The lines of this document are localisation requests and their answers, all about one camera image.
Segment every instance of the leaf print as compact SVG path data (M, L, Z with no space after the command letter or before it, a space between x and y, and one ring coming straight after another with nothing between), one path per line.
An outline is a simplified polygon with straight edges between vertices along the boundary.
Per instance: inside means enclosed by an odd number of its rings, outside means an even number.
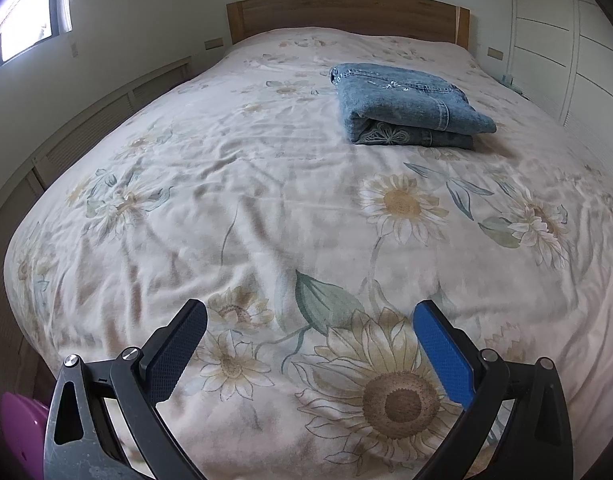
M500 187L500 189L503 190L503 193L507 196L510 196L513 198L512 193L515 191L513 189L513 186L511 186L511 184L508 184L507 182L499 182L496 181L496 184Z
M33 298L35 300L35 307L38 309L41 315L46 314L46 306L48 301L46 300L46 289L48 287L48 281L38 279L33 283Z
M170 196L171 188L162 188L154 191L144 199L144 206L142 206L142 209L144 211L152 211L153 209L157 209L164 202L169 200Z
M341 451L339 453L335 453L329 456L325 456L325 460L327 462L331 462L334 464L355 464L360 458L355 453L350 451Z
M471 193L475 193L480 196L491 196L493 194L493 191L489 191L488 189L478 187L475 184L472 184L471 182L469 182L468 180L463 180L461 178L452 178L451 180L455 182L456 184L458 184L459 187L462 187L466 189L467 191L470 191Z
M513 229L509 226L511 222L506 218L491 216L482 222L478 222L482 232L491 240L502 247L517 249L520 247L520 240L513 236Z
M443 182L446 182L449 178L442 173L441 171L430 170L429 168L424 168L424 166L418 166L417 164L409 164L405 162L405 166L410 170L413 170L420 176L424 178L439 178Z
M469 195L469 192L454 180L447 182L447 189L449 193L451 193L451 198L458 206L458 209L460 209L467 218L473 220L473 215L471 214L471 195Z
M100 208L105 205L103 200L96 200L94 198L90 198L86 201L86 217L87 218L95 218Z
M291 359L295 354L297 354L300 349L302 348L302 344L304 343L304 334L307 333L308 330L311 330L311 325L309 325L308 327L303 328L302 330L300 330L300 332L298 333L298 343L296 344L296 349L291 352L289 355L287 355L283 360L282 360L282 364L280 365L280 373L283 374L284 373L284 367L286 365L286 361L288 361L289 359Z
M324 283L296 270L296 303L313 328L327 335L328 326L347 326L356 310L364 311L362 303L342 287Z
M569 221L569 212L565 209L565 206L558 206L557 212L560 214L562 224L567 225L567 222Z
M109 187L113 187L118 183L118 179L116 178L116 176L112 173L109 173L108 175L106 175L104 177L104 184L106 184Z

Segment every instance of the blue denim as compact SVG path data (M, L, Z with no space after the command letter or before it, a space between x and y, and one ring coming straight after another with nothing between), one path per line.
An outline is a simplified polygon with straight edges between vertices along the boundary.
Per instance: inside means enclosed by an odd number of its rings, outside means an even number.
M462 148L473 150L473 136L439 132L429 128L396 126L372 121L355 141L356 144L381 144L382 146L426 146L427 148Z
M493 120L441 77L372 63L342 63L330 72L352 142L376 122L461 135L493 133Z

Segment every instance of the bed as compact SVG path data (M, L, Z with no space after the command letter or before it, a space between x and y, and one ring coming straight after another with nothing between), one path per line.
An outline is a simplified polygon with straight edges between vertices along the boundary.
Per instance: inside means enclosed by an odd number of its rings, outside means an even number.
M247 0L228 16L224 59L17 229L5 280L29 341L54 372L105 360L199 298L208 333L158 410L208 478L410 479L460 411L407 321L431 298L480 348L554 359L579 478L613 436L611 178L480 69L466 9ZM355 61L440 75L498 131L474 152L350 144L328 72Z

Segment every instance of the window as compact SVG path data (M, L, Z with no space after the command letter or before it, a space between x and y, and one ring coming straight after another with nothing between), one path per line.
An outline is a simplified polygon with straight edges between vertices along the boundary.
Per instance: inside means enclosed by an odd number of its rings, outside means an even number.
M0 66L59 29L58 0L20 0L0 26Z
M20 0L0 29L0 58L3 62L51 37L49 7L49 0Z

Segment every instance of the bed frame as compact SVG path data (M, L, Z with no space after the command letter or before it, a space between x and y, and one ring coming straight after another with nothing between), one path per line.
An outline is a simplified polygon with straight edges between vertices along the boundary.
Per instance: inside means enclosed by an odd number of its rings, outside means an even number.
M226 11L233 44L276 28L328 27L469 48L469 10L435 0L242 0Z

